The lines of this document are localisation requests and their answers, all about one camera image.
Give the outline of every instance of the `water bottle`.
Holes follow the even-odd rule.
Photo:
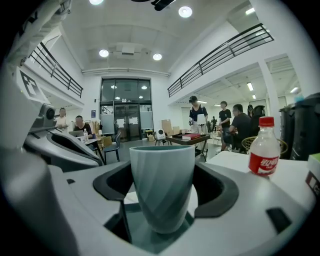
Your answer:
[[[250,147],[249,169],[254,174],[267,176],[276,171],[281,148],[274,133],[274,118],[260,117],[259,126],[259,134]]]
[[[88,138],[88,132],[87,129],[84,129],[83,131],[83,137],[84,137],[84,142],[89,142],[89,138]]]

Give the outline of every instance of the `balcony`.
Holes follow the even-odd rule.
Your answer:
[[[67,90],[81,98],[83,88],[64,70],[42,42],[34,49],[29,58],[47,71],[51,78],[57,79]]]
[[[208,53],[180,76],[167,89],[169,98],[217,66],[273,40],[262,23],[239,33]]]

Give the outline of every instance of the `glass door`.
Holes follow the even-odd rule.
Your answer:
[[[114,119],[115,132],[120,131],[121,142],[140,140],[138,104],[115,104]]]

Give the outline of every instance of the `red book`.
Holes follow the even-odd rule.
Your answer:
[[[190,134],[183,135],[182,139],[191,141],[191,140],[198,139],[200,137],[201,137],[201,135],[199,133],[190,133]]]

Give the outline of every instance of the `fluorescent light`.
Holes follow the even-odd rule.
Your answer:
[[[90,3],[94,6],[100,5],[104,0],[89,0]]]
[[[109,52],[105,49],[102,49],[101,51],[99,51],[99,55],[103,58],[106,58],[109,56]]]
[[[254,90],[251,82],[247,82],[246,85],[249,87],[249,91],[253,91]]]
[[[188,6],[183,6],[179,9],[179,15],[182,18],[189,18],[192,15],[192,9]]]
[[[290,93],[295,93],[296,91],[298,90],[298,87],[294,87],[291,91],[290,91]]]
[[[153,55],[153,59],[155,61],[160,61],[162,59],[162,55],[160,53],[156,53],[155,55]]]
[[[245,11],[245,14],[248,15],[248,14],[252,14],[252,13],[254,13],[254,12],[255,12],[255,9],[254,9],[254,8],[251,8],[251,9],[249,9],[249,10],[246,10],[246,11]]]

